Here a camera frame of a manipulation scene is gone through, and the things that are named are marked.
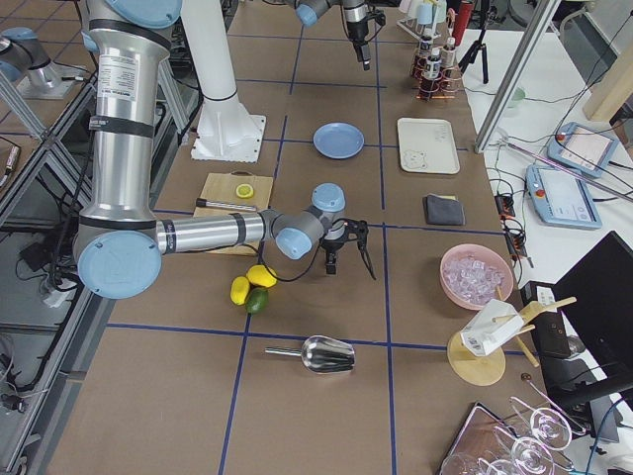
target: blue cable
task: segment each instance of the blue cable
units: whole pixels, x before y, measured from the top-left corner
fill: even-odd
[[[597,449],[597,442],[600,439],[600,433],[602,432],[602,428],[604,427],[604,423],[606,423],[606,419],[613,412],[613,410],[617,407],[617,405],[620,404],[624,400],[625,400],[625,398],[620,398],[616,402],[614,402],[611,405],[611,407],[608,409],[608,411],[602,417],[602,421],[600,422],[600,426],[597,428],[597,432],[595,433],[595,442],[591,446],[591,454],[589,455],[589,460],[587,461],[587,469],[585,470],[585,475],[591,475],[589,473],[589,469],[591,468],[591,461],[593,460],[593,456],[595,455],[595,450]]]

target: wooden cutting board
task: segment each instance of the wooden cutting board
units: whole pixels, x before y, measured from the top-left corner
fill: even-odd
[[[237,198],[235,188],[242,183],[247,183],[253,187],[255,194],[251,198]],[[255,206],[257,211],[261,211],[268,208],[272,189],[273,179],[270,176],[257,176],[247,172],[209,173],[205,186],[200,194],[200,198],[205,198],[209,201],[234,203],[235,205],[251,205]],[[196,207],[194,217],[222,216],[230,213],[235,213],[235,211]],[[249,242],[249,244],[255,248],[259,248],[258,241]],[[212,252],[222,254],[255,255],[255,251],[248,247],[244,247],[243,245],[213,250]]]

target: blue joint cap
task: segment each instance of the blue joint cap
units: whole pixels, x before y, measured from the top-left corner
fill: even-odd
[[[299,7],[297,7],[297,10],[295,10],[295,13],[297,14],[297,17],[299,17],[299,20],[301,20],[301,23],[303,23],[305,27],[311,27],[318,20],[317,12],[315,12],[311,7],[309,7],[306,4],[302,4]]]
[[[82,282],[107,299],[127,299],[149,287],[160,272],[160,250],[137,231],[113,231],[93,239],[81,252]]]
[[[338,213],[345,209],[345,194],[334,183],[321,183],[313,191],[313,205],[321,211]]]
[[[87,33],[81,32],[81,36],[83,37],[83,45],[90,52],[99,52],[99,47],[95,43],[95,41],[88,35]]]
[[[9,82],[15,82],[20,79],[20,76],[22,76],[20,69],[5,61],[0,61],[0,72],[9,79]]]
[[[106,3],[126,20],[150,30],[170,27],[182,9],[182,0],[106,0]]]
[[[7,37],[9,40],[13,40],[14,42],[36,40],[38,38],[36,32],[27,27],[10,28],[2,32],[2,36]]]
[[[313,247],[308,235],[296,228],[284,228],[275,242],[279,250],[293,260],[301,259]]]

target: white tray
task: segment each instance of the white tray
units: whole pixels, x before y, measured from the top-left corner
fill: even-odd
[[[451,123],[441,119],[398,119],[400,166],[414,173],[455,174],[459,158]]]

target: metal scoop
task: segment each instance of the metal scoop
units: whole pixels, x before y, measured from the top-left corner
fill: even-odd
[[[301,349],[267,347],[270,354],[301,356],[304,366],[314,373],[339,373],[354,367],[354,348],[351,344],[317,334],[311,336]]]

